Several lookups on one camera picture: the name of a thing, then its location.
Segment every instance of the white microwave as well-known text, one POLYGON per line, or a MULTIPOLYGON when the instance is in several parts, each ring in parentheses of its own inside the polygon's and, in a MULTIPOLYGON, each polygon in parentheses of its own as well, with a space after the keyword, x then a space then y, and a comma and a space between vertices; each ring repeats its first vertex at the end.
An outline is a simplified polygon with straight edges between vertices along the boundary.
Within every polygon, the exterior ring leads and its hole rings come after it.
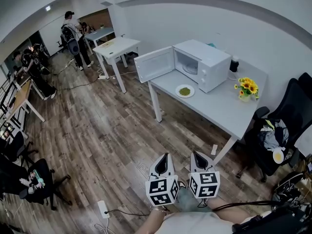
POLYGON ((196 40, 185 41, 134 59, 142 83, 177 69, 205 93, 227 79, 231 56, 196 40))

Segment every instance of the white paper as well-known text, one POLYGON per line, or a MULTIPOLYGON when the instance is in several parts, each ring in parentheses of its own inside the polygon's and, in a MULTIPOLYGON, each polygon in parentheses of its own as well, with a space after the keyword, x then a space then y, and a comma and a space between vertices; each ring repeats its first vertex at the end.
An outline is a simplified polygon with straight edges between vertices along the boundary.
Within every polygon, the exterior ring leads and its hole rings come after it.
POLYGON ((213 145, 213 149, 211 150, 211 155, 215 155, 217 148, 218 148, 218 145, 213 145))

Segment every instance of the flower bouquet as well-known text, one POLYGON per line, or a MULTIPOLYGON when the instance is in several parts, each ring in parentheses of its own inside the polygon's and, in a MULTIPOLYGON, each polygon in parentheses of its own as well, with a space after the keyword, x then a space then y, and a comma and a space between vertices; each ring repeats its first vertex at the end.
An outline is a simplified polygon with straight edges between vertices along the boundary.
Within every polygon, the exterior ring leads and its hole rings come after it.
POLYGON ((247 102, 250 100, 251 95, 254 95, 254 97, 256 98, 256 100, 259 99, 259 88, 258 85, 255 83, 255 81, 253 81, 252 79, 245 77, 245 78, 239 78, 238 79, 239 82, 239 86, 237 84, 235 84, 234 88, 240 88, 239 90, 239 98, 244 101, 247 102))

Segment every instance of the wooden floor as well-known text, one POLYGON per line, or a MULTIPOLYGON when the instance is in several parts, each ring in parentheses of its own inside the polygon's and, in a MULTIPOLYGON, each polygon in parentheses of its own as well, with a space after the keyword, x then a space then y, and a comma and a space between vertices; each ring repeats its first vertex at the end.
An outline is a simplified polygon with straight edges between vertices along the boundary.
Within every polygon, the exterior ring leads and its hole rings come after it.
MULTIPOLYGON (((57 54, 51 61, 51 70, 58 73, 70 59, 69 54, 57 54)), ((58 210, 53 212, 50 205, 24 201, 13 219, 6 216, 1 205, 2 222, 32 234, 98 233, 93 225, 106 225, 98 209, 99 200, 105 200, 109 209, 149 213, 145 181, 150 165, 161 154, 171 153, 176 174, 187 180, 193 150, 210 155, 213 144, 220 151, 229 139, 227 133, 162 92, 159 103, 163 121, 158 123, 148 87, 139 82, 136 73, 122 76, 125 94, 113 78, 60 91, 94 81, 99 75, 98 61, 92 59, 96 62, 92 68, 75 71, 69 67, 58 76, 48 77, 59 90, 54 99, 43 101, 32 91, 31 103, 46 121, 41 122, 30 113, 26 122, 33 148, 39 150, 31 158, 34 161, 45 158, 56 171, 55 179, 71 176, 60 190, 73 206, 55 197, 58 210)), ((132 59, 128 63, 128 68, 118 63, 121 74, 136 70, 132 59)), ((114 75, 112 68, 107 67, 109 74, 114 75)), ((269 199, 272 186, 287 173, 287 167, 280 168, 265 184, 259 183, 261 175, 256 168, 240 180, 235 174, 244 158, 243 152, 231 150, 217 165, 221 173, 219 196, 228 202, 269 199)), ((8 195, 6 208, 14 213, 20 203, 18 196, 8 195)), ((245 209, 256 214, 267 208, 245 209)), ((116 234, 130 234, 144 220, 145 217, 114 212, 109 226, 116 234)))

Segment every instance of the white plate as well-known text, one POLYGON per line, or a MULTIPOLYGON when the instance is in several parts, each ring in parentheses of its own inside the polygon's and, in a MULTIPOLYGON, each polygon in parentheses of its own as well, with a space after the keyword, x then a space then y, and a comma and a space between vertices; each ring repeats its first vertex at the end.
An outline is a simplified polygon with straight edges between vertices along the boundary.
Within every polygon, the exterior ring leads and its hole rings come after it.
POLYGON ((176 87, 175 93, 181 98, 188 98, 188 97, 191 97, 195 94, 195 89, 190 85, 182 84, 182 85, 179 85, 176 87), (188 88, 191 91, 190 94, 188 96, 183 96, 182 94, 179 93, 181 88, 188 88))
POLYGON ((283 152, 282 152, 281 150, 275 150, 275 151, 273 152, 273 159, 274 159, 274 161, 275 161, 277 164, 282 163, 282 162, 284 161, 284 154, 283 154, 283 152), (278 160, 278 159, 276 158, 276 155, 278 155, 278 154, 280 154, 280 156, 281 156, 281 159, 280 159, 280 160, 278 160))

